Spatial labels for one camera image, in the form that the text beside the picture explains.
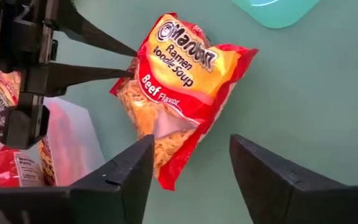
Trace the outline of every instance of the nutrition label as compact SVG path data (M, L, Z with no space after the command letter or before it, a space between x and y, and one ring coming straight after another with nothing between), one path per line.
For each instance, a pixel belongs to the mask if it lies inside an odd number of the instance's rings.
M15 163L21 187L43 186L40 167L32 159L21 152L15 152Z

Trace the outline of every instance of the instant noodle bag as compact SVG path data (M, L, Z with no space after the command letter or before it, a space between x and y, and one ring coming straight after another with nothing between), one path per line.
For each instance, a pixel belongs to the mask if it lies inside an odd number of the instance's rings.
M125 106L139 138L154 134L154 176L174 190L182 168L218 118L257 49L210 46L195 24L162 15L129 71L111 89Z

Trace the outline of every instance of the maruchan logo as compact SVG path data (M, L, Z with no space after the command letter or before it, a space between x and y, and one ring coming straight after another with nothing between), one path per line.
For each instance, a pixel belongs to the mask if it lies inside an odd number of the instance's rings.
M187 33L187 28L174 21L167 21L158 29L157 40L166 42L173 40L175 45L186 52L186 54L206 68L209 72L213 70L213 62L218 57L216 52L205 48L203 43L193 40Z

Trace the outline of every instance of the green surface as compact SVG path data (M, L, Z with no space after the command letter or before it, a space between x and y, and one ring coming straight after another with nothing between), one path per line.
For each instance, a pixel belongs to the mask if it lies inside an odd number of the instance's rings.
M269 28L296 23L320 0L232 0L254 19Z
M190 159L177 191L163 191L153 181L145 224L252 223L231 169L231 133L358 184L358 1L321 1L284 29L263 27L230 1L77 1L91 22L135 49L169 11L199 24L214 42L260 49ZM126 68L130 60L62 35L59 40L61 62ZM120 102L108 93L113 83L78 85L65 97L89 109L107 158L136 140Z

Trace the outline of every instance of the teal plastic container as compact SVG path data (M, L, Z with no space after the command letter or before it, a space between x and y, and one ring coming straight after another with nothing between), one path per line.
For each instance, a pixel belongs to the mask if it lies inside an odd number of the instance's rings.
M296 23L320 0L232 0L254 19L269 28Z

